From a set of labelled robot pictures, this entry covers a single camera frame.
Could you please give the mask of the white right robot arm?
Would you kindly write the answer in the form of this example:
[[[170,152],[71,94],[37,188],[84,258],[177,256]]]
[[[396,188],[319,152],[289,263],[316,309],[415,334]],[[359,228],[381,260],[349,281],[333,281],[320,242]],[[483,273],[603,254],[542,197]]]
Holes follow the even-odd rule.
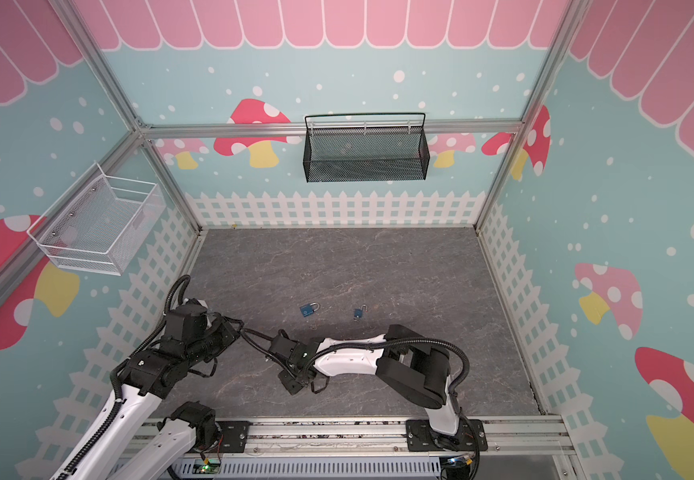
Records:
[[[425,410],[436,447],[449,451],[468,447],[473,428],[459,405],[457,388],[468,377],[471,362],[448,341],[422,336],[399,324],[362,340],[314,338],[303,343],[284,330],[272,337],[246,327],[240,335],[281,368],[279,379],[292,395],[306,387],[319,394],[337,376],[374,376]]]

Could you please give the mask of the small blue padlock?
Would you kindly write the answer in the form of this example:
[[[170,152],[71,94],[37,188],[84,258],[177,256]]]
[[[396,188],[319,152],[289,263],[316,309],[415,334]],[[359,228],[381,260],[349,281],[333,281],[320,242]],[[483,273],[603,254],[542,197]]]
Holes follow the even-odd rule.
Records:
[[[367,311],[367,306],[366,306],[366,305],[363,305],[363,306],[361,306],[360,308],[355,309],[355,310],[353,311],[353,318],[354,318],[355,320],[362,319],[362,318],[365,316],[366,311]]]

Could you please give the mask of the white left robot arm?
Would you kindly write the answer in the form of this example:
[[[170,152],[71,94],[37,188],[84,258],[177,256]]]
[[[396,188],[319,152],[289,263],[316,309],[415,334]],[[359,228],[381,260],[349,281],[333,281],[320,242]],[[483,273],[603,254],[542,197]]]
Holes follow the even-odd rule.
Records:
[[[112,392],[102,411],[55,472],[55,479],[104,479],[134,435],[174,387],[200,363],[218,357],[240,338],[229,319],[185,297],[191,276],[179,277],[166,295],[156,329],[110,372]]]

